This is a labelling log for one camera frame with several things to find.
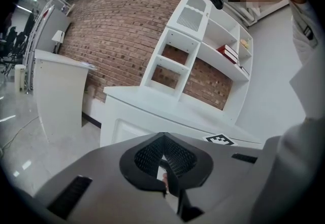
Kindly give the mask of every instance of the glossy floor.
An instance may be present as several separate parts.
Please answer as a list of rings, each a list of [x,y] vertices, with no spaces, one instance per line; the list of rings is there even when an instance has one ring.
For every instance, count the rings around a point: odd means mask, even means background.
[[[12,74],[0,75],[1,164],[14,185],[33,196],[48,179],[99,146],[100,129],[86,120],[80,133],[49,142],[33,93],[15,94]]]

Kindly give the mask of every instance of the white wall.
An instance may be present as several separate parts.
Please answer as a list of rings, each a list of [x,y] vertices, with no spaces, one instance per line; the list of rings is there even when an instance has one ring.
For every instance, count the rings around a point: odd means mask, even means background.
[[[236,124],[265,142],[305,119],[289,84],[301,67],[292,40],[290,7],[262,19],[249,29],[254,40],[250,86]]]
[[[11,18],[11,27],[16,27],[16,32],[19,34],[21,31],[24,31],[25,25],[27,23],[29,12],[16,8],[12,18]]]

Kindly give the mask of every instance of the white bookshelf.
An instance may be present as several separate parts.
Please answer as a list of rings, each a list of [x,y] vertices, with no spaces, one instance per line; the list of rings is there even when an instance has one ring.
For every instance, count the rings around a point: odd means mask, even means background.
[[[241,39],[247,41],[248,49],[240,43]],[[216,50],[225,44],[238,53],[239,65],[231,63]],[[162,56],[166,45],[188,53],[186,63],[183,65]],[[153,52],[141,86],[148,86],[164,97],[168,97],[171,104],[186,100],[186,102],[197,102],[197,105],[202,105],[201,101],[189,98],[183,93],[196,58],[232,79],[233,85],[224,109],[221,111],[210,105],[206,104],[206,106],[223,121],[235,124],[249,88],[253,62],[253,38],[235,19],[226,12],[217,10],[209,0],[180,1]],[[175,89],[152,80],[157,66],[179,74]],[[243,66],[249,75],[239,66]]]

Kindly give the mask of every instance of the brick wall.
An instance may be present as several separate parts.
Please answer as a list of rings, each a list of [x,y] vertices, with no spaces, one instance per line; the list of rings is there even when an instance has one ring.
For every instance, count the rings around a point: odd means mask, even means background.
[[[95,87],[95,98],[104,101],[106,86],[140,85],[153,50],[180,0],[73,0],[69,27],[60,54],[97,66],[86,85]],[[182,51],[169,57],[184,59]],[[173,84],[162,69],[153,80]],[[231,80],[197,59],[184,92],[223,109]]]

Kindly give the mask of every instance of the white desk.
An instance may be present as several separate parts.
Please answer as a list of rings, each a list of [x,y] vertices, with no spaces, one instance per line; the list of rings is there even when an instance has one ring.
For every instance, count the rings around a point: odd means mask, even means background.
[[[81,109],[88,70],[71,58],[35,51],[34,95],[40,121],[49,141],[81,129]]]
[[[105,87],[107,95],[101,129],[101,147],[157,132],[201,139],[225,134],[240,146],[262,148],[258,139],[209,113],[202,102],[171,100],[149,87]]]

